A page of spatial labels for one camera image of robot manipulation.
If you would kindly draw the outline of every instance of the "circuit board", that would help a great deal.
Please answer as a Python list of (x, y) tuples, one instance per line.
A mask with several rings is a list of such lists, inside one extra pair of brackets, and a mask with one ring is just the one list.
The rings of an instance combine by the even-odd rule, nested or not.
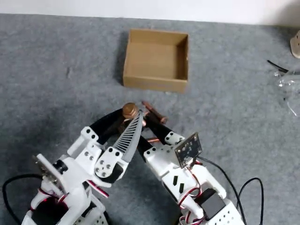
[(191, 165), (202, 152), (198, 132), (181, 141), (174, 150), (181, 168)]

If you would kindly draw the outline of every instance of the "open cardboard box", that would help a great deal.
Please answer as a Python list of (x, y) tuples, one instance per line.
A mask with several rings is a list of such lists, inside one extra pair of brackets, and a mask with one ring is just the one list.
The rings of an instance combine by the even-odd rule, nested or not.
[(184, 92), (188, 82), (188, 34), (130, 30), (124, 86)]

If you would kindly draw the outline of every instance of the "white wall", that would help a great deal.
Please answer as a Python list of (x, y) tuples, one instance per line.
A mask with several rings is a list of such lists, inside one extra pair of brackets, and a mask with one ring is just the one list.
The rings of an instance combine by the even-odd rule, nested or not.
[(0, 13), (300, 26), (300, 0), (0, 0)]

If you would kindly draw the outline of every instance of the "black cable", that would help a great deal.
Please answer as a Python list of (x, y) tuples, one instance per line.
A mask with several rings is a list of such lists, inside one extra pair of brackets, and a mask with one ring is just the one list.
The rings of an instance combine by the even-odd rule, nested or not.
[(228, 182), (229, 182), (230, 186), (232, 187), (232, 189), (234, 191), (234, 194), (235, 194), (235, 196), (237, 198), (238, 205), (240, 206), (240, 214), (242, 216), (242, 220), (243, 220), (244, 224), (247, 225), (245, 214), (244, 214), (244, 210), (243, 210), (243, 207), (242, 207), (242, 203), (240, 202), (240, 198), (239, 198), (238, 192), (237, 192), (235, 186), (233, 185), (232, 181), (230, 180), (230, 178), (226, 174), (226, 172), (218, 164), (215, 164), (214, 162), (212, 162), (212, 161), (210, 161), (210, 160), (208, 160), (206, 158), (203, 158), (201, 156), (197, 156), (197, 158), (199, 158), (200, 160), (205, 161), (205, 162), (207, 162), (209, 164), (212, 164), (213, 166), (215, 166), (216, 168), (218, 168), (224, 174), (224, 176), (228, 180)]
[(3, 193), (3, 200), (4, 200), (4, 204), (5, 207), (7, 208), (9, 214), (12, 216), (12, 218), (14, 219), (14, 221), (21, 225), (21, 221), (19, 220), (19, 218), (16, 216), (16, 214), (13, 212), (12, 208), (10, 207), (9, 203), (8, 203), (8, 195), (6, 193), (6, 187), (9, 183), (11, 183), (14, 180), (19, 180), (19, 179), (23, 179), (23, 178), (38, 178), (38, 179), (43, 179), (41, 175), (38, 174), (23, 174), (23, 175), (19, 175), (19, 176), (15, 176), (12, 177), (10, 179), (8, 179), (7, 181), (4, 182), (3, 186), (2, 186), (2, 193)]
[(264, 191), (263, 191), (263, 182), (262, 182), (262, 180), (259, 179), (258, 177), (254, 177), (254, 178), (251, 178), (251, 179), (247, 180), (247, 181), (245, 182), (245, 184), (243, 184), (242, 188), (240, 189), (240, 192), (239, 192), (239, 198), (240, 198), (240, 196), (241, 196), (241, 194), (242, 194), (244, 188), (245, 188), (250, 182), (252, 182), (252, 181), (254, 181), (254, 180), (258, 180), (259, 183), (260, 183), (260, 185), (261, 185), (261, 190), (262, 190), (262, 205), (261, 205), (261, 221), (260, 221), (259, 225), (263, 225)]
[(287, 69), (280, 67), (279, 65), (276, 65), (274, 62), (271, 62), (270, 60), (267, 60), (268, 63), (270, 63), (272, 66), (275, 66), (280, 72), (287, 73), (289, 72)]

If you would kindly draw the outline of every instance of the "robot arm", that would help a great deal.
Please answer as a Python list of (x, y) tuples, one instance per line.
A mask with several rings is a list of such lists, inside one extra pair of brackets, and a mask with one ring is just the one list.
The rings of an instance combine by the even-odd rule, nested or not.
[(181, 225), (244, 225), (226, 190), (196, 157), (202, 152), (198, 134), (185, 139), (146, 118), (147, 126), (164, 145), (153, 147), (141, 137), (139, 153), (146, 165), (181, 208)]
[(108, 224), (105, 207), (92, 189), (107, 197), (100, 187), (109, 188), (121, 179), (134, 155), (142, 131), (143, 113), (139, 110), (118, 140), (104, 146), (124, 119), (120, 109), (83, 128), (68, 155), (54, 164), (41, 154), (35, 157), (43, 181), (23, 225)]

